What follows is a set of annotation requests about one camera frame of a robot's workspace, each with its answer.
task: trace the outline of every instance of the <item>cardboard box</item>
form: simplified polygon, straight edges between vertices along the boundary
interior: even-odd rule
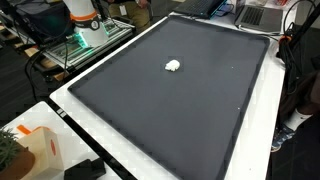
[[[64,170],[57,135],[45,128],[18,139],[35,155],[35,164],[23,180],[52,179]]]

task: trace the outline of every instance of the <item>floor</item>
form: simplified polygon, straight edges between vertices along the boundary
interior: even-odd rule
[[[167,15],[179,3],[171,0],[153,0],[154,22]],[[320,30],[311,30],[303,43],[306,59],[319,54]],[[12,47],[5,46],[0,50],[0,127],[35,104],[31,94],[31,86],[24,74],[27,57],[17,54]],[[311,71],[309,61],[303,62],[306,72]],[[43,91],[38,93],[42,100],[47,100],[53,89],[46,84],[37,72],[33,76],[36,84]],[[297,134],[282,149],[270,156],[267,173],[268,180],[320,180],[320,117],[314,116],[306,121]]]

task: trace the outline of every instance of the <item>desk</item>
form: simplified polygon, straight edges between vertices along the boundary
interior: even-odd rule
[[[294,15],[291,15],[288,18],[288,22],[293,21],[294,17]],[[153,25],[149,30],[160,24],[163,20]],[[235,26],[233,25],[234,16],[231,15],[199,21],[235,29]],[[119,53],[122,49],[148,31],[132,39],[127,44],[52,93],[50,98],[65,110],[76,123],[94,137],[97,142],[99,142],[136,178],[153,180],[176,179],[176,177],[167,172],[158,163],[155,163],[154,160],[145,155],[109,124],[84,106],[67,90],[71,84],[100,66],[110,57]],[[245,114],[225,179],[265,179],[284,79],[284,67],[281,60],[275,58],[276,51],[277,42],[272,42],[253,89],[252,97]]]
[[[24,125],[28,129],[35,129],[38,126],[46,126],[55,132],[58,136],[59,147],[61,151],[63,166],[68,169],[85,159],[95,160],[98,155],[45,103],[40,102],[31,109],[15,118],[5,127],[13,128],[13,133],[17,137],[24,135],[16,129],[18,125]],[[105,164],[107,174],[99,179],[120,180],[120,177]],[[54,180],[63,179],[64,172],[61,172]]]

